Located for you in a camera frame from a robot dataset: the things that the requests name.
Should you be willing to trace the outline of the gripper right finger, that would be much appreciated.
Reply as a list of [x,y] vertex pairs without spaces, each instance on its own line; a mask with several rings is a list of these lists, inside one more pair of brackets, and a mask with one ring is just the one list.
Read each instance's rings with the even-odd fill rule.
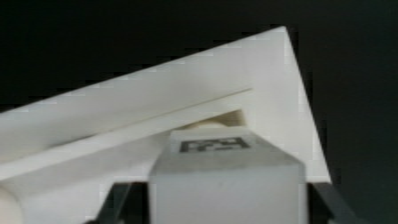
[[330,183],[307,184],[307,205],[309,224],[362,224]]

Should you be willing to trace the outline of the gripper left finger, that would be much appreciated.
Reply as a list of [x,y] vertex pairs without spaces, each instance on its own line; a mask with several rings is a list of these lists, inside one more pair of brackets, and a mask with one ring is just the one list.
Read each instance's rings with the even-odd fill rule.
[[112,185],[96,218],[83,224],[149,224],[147,183]]

